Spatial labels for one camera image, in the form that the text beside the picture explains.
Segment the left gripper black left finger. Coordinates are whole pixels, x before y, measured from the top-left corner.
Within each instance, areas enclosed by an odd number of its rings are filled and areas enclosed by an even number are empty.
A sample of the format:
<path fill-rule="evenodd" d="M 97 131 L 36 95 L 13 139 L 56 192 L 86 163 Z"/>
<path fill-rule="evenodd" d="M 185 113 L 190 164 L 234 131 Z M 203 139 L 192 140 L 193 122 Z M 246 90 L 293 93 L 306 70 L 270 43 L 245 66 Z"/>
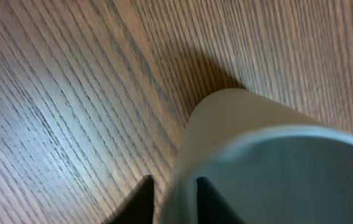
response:
<path fill-rule="evenodd" d="M 152 224 L 154 218 L 154 179 L 145 175 L 121 207 L 104 224 Z"/>

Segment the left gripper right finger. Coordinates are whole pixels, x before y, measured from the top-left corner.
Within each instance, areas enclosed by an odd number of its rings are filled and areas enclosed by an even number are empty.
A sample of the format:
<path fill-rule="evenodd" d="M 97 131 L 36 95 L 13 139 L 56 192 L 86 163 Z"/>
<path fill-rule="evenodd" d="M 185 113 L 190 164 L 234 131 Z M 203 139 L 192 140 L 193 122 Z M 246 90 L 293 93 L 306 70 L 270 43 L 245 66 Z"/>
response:
<path fill-rule="evenodd" d="M 246 224 L 208 178 L 199 177 L 196 183 L 198 224 Z"/>

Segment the small mint green cup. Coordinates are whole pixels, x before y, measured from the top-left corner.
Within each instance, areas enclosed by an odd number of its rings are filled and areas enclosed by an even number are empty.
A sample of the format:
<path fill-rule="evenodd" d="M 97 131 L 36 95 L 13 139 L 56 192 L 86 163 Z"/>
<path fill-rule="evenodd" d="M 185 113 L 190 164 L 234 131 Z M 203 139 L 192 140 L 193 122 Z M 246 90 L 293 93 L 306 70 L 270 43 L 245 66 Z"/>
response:
<path fill-rule="evenodd" d="M 199 177 L 246 223 L 353 223 L 353 135 L 243 89 L 192 111 L 159 223 L 198 223 Z"/>

